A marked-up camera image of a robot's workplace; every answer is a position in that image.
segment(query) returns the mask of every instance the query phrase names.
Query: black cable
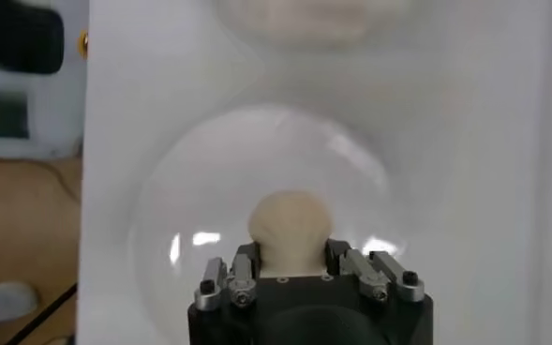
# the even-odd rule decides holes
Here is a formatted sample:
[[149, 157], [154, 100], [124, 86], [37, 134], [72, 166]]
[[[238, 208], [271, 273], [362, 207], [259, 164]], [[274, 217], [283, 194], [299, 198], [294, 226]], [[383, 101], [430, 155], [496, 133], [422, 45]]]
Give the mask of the black cable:
[[52, 301], [48, 307], [42, 310], [31, 322], [29, 322], [24, 328], [13, 336], [6, 345], [17, 345], [21, 343], [30, 333], [34, 332], [42, 323], [44, 323], [51, 315], [57, 311], [71, 296], [73, 296], [78, 290], [78, 283], [73, 284], [65, 292], [63, 292], [57, 299]]

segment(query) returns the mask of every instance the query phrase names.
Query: wire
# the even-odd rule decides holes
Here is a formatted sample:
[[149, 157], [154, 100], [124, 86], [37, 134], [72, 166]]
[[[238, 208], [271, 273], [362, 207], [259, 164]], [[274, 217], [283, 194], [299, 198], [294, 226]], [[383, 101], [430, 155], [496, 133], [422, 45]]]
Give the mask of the wire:
[[[80, 198], [78, 195], [69, 187], [67, 184], [66, 178], [64, 175], [55, 168], [52, 164], [43, 162], [43, 161], [37, 161], [37, 160], [30, 160], [30, 159], [3, 159], [0, 158], [0, 163], [23, 163], [23, 164], [31, 164], [34, 166], [37, 166], [47, 172], [49, 172], [56, 180], [59, 186], [62, 190], [67, 194], [67, 196], [75, 202], [77, 205], [80, 205]], [[57, 297], [52, 303], [50, 303], [44, 310], [42, 310], [31, 322], [29, 322], [26, 326], [24, 326], [18, 333], [16, 333], [8, 342], [6, 345], [17, 345], [21, 343], [26, 337], [28, 337], [32, 332], [34, 332], [35, 329], [37, 329], [41, 324], [43, 324], [57, 309], [59, 309], [71, 296], [73, 296], [78, 291], [78, 283], [75, 282], [73, 285], [71, 285], [67, 290], [65, 290], [59, 297]], [[51, 341], [56, 340], [56, 338], [53, 338], [49, 341], [47, 341], [47, 344]]]

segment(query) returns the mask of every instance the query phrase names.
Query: transparent hemisphere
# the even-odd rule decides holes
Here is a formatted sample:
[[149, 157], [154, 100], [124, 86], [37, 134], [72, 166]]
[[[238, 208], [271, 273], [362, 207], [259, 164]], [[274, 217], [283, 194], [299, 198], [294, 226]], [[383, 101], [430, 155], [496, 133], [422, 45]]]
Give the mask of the transparent hemisphere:
[[[328, 116], [281, 104], [235, 107], [180, 138], [144, 185], [129, 238], [142, 303], [165, 338], [188, 342], [186, 310], [208, 260], [230, 265], [253, 241], [251, 214], [270, 194], [310, 194], [331, 219], [295, 212], [289, 223], [329, 227], [331, 238], [364, 253], [402, 255], [386, 170], [369, 146]], [[299, 252], [320, 241], [295, 235], [276, 240]]]

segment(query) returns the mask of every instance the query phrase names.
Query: white plastic part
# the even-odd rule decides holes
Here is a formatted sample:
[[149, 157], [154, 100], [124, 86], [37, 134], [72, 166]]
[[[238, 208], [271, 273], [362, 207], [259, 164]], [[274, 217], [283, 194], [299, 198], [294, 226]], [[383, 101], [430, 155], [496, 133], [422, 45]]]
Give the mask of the white plastic part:
[[21, 282], [0, 283], [0, 323], [21, 318], [38, 307], [36, 292]]
[[262, 199], [248, 222], [261, 246], [261, 277], [321, 276], [332, 234], [326, 206], [305, 191], [279, 191]]

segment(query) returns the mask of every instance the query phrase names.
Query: white backdrop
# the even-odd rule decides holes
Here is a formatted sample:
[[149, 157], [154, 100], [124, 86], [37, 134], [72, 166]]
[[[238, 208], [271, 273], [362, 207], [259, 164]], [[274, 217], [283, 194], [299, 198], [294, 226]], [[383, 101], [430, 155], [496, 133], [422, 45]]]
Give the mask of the white backdrop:
[[157, 286], [170, 259], [160, 236], [180, 232], [132, 228], [139, 196], [189, 129], [259, 101], [314, 108], [382, 162], [400, 261], [436, 302], [437, 344], [552, 343], [550, 1], [425, 0], [349, 55], [247, 45], [210, 5], [91, 4], [79, 343], [186, 338], [165, 319], [172, 304], [145, 297], [190, 299]]

